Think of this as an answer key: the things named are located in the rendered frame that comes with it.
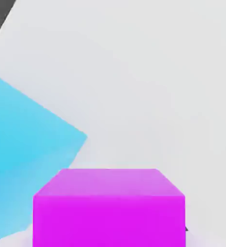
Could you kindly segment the small magenta cube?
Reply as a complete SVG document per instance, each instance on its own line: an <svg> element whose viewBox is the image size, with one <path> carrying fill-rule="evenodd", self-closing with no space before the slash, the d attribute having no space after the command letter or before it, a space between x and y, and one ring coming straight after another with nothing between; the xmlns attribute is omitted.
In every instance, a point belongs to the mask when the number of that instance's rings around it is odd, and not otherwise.
<svg viewBox="0 0 226 247"><path fill-rule="evenodd" d="M185 196L157 169L63 169L33 197L33 247L186 247Z"/></svg>

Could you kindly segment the large light blue box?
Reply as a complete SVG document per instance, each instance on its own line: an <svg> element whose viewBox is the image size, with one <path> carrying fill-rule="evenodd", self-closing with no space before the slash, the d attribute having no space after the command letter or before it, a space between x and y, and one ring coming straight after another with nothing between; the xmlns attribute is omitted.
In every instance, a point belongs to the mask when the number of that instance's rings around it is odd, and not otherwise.
<svg viewBox="0 0 226 247"><path fill-rule="evenodd" d="M32 198L71 165L86 134L0 79L0 239L25 230Z"/></svg>

